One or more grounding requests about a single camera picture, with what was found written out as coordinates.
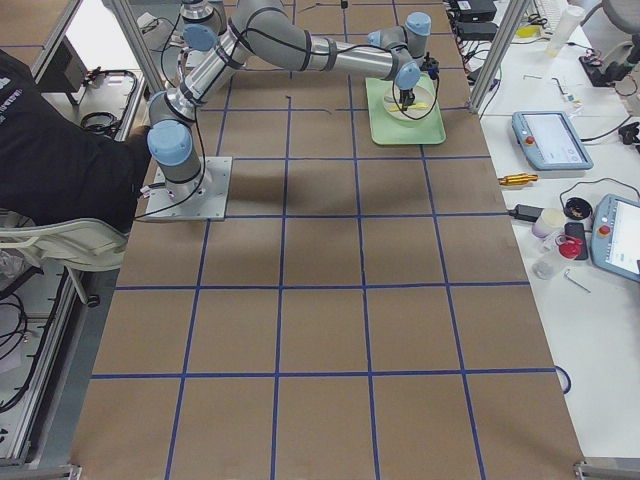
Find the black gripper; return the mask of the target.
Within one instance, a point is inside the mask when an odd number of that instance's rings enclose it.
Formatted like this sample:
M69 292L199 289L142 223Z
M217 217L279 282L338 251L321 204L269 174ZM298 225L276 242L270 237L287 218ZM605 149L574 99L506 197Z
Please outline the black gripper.
M426 56L421 64L416 60L412 60L399 69L397 73L397 88L399 90L401 109L411 108L415 105L414 90L419 87L419 82L425 75L431 80L433 100L436 101L439 91L439 62L435 58Z

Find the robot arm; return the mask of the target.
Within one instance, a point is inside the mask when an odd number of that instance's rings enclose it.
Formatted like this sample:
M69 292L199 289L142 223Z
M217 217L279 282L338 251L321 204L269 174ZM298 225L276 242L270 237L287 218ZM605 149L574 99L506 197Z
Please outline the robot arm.
M344 71L389 81L401 112L414 102L421 77L439 78L439 65L426 50L431 18L411 13L405 23L369 33L364 44L337 42L294 25L275 3L240 6L221 36L202 41L204 59L180 83L149 103L147 144L164 175L171 206L204 189L206 163L196 153L191 127L211 93L256 56L286 71Z
M189 48L197 51L206 52L214 47L227 28L222 1L182 1L180 16L184 23L184 41Z

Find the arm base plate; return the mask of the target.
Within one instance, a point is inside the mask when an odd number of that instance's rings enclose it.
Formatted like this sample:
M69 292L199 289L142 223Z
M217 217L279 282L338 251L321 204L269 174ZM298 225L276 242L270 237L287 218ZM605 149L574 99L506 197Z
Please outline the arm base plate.
M223 221L232 173L231 157L200 158L204 174L184 184L167 182L160 167L154 178L160 183L147 196L146 210L140 215L149 221Z

